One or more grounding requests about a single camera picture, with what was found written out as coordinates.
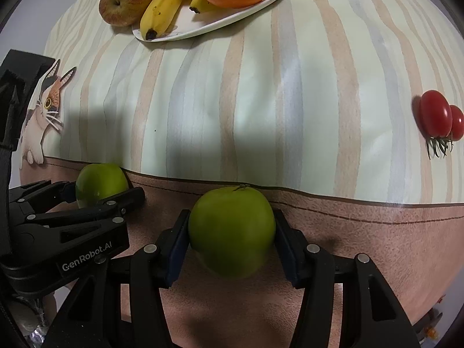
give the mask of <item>cat whiskers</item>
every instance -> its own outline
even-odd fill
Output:
[[[50,115],[51,113],[55,113],[56,111],[50,111],[46,114],[45,119],[49,124],[51,124],[58,132],[60,131],[60,128],[58,128],[50,119],[53,119],[57,124],[63,125],[63,122],[57,119],[55,116]]]

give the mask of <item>cat ear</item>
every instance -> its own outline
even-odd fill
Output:
[[[77,68],[74,67],[73,69],[69,70],[61,79],[59,80],[59,88],[61,89],[66,83],[74,76],[76,73]]]
[[[57,60],[57,62],[53,66],[53,68],[50,69],[50,72],[48,72],[48,74],[45,76],[46,79],[50,78],[50,77],[53,77],[57,73],[58,68],[59,68],[59,63],[60,63],[60,59]]]

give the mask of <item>apple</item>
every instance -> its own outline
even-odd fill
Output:
[[[76,199],[80,208],[94,206],[98,200],[129,189],[124,172],[113,163],[92,163],[76,180]]]
[[[245,278],[265,262],[276,223],[266,197],[247,186],[204,194],[189,222],[190,244],[200,261],[227,278]]]
[[[106,23],[129,26],[142,19],[152,0],[100,0],[98,11]]]

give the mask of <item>green apple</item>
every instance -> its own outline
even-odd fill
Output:
[[[98,200],[129,188],[126,176],[113,163],[92,163],[84,167],[76,180],[76,199],[80,208],[94,206]]]
[[[227,278],[245,278],[265,262],[276,223],[266,197],[251,187],[209,191],[188,222],[190,244],[201,262]]]

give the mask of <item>logo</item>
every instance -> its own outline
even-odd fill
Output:
[[[64,263],[61,266],[61,269],[63,271],[65,271],[65,272],[69,271],[70,269],[76,268],[77,266],[81,265],[82,263],[86,262],[87,260],[93,258],[95,255],[99,255],[99,254],[105,252],[106,250],[108,250],[110,248],[112,248],[111,241],[106,243],[105,247],[98,246],[98,248],[96,248],[95,250],[89,251],[89,252],[87,252],[86,254],[83,254],[83,255],[79,255],[78,259],[73,260],[73,261],[71,261],[69,263]]]

